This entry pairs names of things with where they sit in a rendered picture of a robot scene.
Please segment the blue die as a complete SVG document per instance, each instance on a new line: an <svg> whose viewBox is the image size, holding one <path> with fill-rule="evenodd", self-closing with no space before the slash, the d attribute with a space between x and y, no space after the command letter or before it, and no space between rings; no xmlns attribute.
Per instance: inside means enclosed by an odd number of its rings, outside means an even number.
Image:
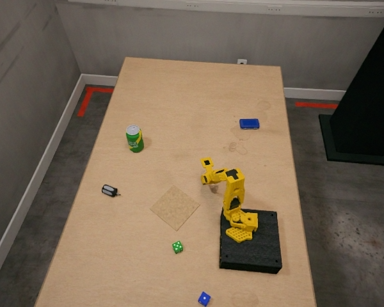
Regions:
<svg viewBox="0 0 384 307"><path fill-rule="evenodd" d="M206 307L210 299L211 297L203 291L198 299L198 302Z"/></svg>

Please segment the blue rectangular case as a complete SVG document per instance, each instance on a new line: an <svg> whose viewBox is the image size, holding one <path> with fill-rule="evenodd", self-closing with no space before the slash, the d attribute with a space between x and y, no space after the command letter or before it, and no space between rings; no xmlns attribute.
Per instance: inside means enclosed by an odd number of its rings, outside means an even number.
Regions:
<svg viewBox="0 0 384 307"><path fill-rule="evenodd" d="M247 118L239 120L241 130L259 129L259 119Z"/></svg>

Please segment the green soda can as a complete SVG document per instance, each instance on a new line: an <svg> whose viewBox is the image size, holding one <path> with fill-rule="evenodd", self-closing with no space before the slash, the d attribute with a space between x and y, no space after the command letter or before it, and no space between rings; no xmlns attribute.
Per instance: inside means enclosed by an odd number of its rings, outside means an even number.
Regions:
<svg viewBox="0 0 384 307"><path fill-rule="evenodd" d="M137 125L128 126L126 132L129 149L132 152L140 152L144 148L143 136L141 129Z"/></svg>

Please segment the green die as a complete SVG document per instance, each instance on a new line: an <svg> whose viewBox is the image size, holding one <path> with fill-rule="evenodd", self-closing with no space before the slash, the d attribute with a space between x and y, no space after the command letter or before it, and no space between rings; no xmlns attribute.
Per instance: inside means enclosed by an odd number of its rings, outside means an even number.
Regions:
<svg viewBox="0 0 384 307"><path fill-rule="evenodd" d="M175 254L180 253L181 251L183 251L183 247L182 247L182 244L180 243L180 241L177 241L177 242L173 243L172 244L172 248L173 248Z"/></svg>

